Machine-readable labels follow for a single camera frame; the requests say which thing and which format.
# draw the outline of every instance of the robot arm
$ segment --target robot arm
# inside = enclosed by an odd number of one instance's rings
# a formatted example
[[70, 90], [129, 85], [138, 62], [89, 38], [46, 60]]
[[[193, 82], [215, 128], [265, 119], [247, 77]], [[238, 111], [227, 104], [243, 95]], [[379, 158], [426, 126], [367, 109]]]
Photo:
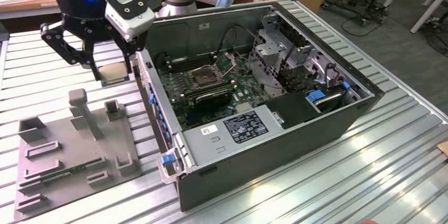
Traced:
[[[91, 69], [94, 79], [101, 75], [93, 60], [93, 45], [113, 40], [123, 55], [127, 73], [131, 72], [130, 57], [143, 50], [146, 30], [155, 17], [154, 12], [165, 10], [178, 0], [55, 0], [62, 20], [55, 24], [42, 24], [39, 36], [67, 64], [79, 63]], [[215, 6], [229, 6], [233, 0], [198, 0]], [[69, 31], [82, 41], [82, 47], [73, 48], [63, 41], [63, 31]]]

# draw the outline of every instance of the green circuit board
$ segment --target green circuit board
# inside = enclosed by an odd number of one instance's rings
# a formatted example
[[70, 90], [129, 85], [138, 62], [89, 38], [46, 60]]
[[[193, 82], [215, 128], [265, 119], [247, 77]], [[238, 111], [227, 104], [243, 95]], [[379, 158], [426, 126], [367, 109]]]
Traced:
[[[183, 130], [233, 115], [235, 113], [234, 107], [238, 104], [249, 103], [251, 107], [255, 107], [258, 103], [269, 99], [266, 92], [259, 86], [259, 82], [251, 74], [247, 74], [249, 69], [245, 66], [245, 59], [237, 56], [234, 57], [234, 63], [235, 66], [233, 69], [214, 82], [214, 84], [219, 83], [221, 86], [205, 91], [201, 91], [197, 84], [194, 84], [190, 70], [179, 73], [169, 73], [167, 68], [157, 70], [161, 84]], [[230, 69], [231, 62], [226, 57], [219, 57], [215, 66], [206, 66], [206, 68], [210, 67], [223, 74]], [[191, 99], [222, 90], [231, 91], [231, 100], [226, 106], [201, 113], [191, 112]]]

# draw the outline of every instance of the metal slotted table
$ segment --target metal slotted table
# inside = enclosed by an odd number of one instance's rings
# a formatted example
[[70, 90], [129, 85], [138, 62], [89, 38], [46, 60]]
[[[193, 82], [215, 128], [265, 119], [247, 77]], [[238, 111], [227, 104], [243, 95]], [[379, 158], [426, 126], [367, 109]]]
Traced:
[[[179, 212], [173, 185], [159, 180], [158, 152], [134, 80], [101, 88], [89, 70], [69, 66], [38, 39], [13, 34], [0, 57], [0, 223], [13, 223], [17, 120], [70, 115], [67, 90], [87, 91], [89, 108], [125, 104], [143, 174], [25, 223], [445, 223], [448, 163], [435, 148], [446, 116], [295, 1], [283, 8], [386, 92], [342, 137], [290, 164]], [[78, 39], [67, 36], [78, 47]], [[121, 60], [111, 43], [95, 47], [98, 65]]]

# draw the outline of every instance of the warning label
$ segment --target warning label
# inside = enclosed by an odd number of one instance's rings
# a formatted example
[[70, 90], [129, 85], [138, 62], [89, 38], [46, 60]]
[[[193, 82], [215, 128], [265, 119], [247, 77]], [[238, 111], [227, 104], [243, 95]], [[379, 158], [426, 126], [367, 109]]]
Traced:
[[223, 125], [238, 144], [269, 132], [254, 111], [225, 120]]

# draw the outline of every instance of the motherboard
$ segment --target motherboard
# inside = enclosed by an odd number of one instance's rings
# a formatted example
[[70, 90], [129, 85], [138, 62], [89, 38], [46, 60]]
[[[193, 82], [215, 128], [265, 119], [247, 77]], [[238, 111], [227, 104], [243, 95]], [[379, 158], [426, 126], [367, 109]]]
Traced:
[[157, 70], [183, 130], [239, 113], [269, 99], [243, 56], [223, 53], [213, 62], [177, 73], [167, 67]]

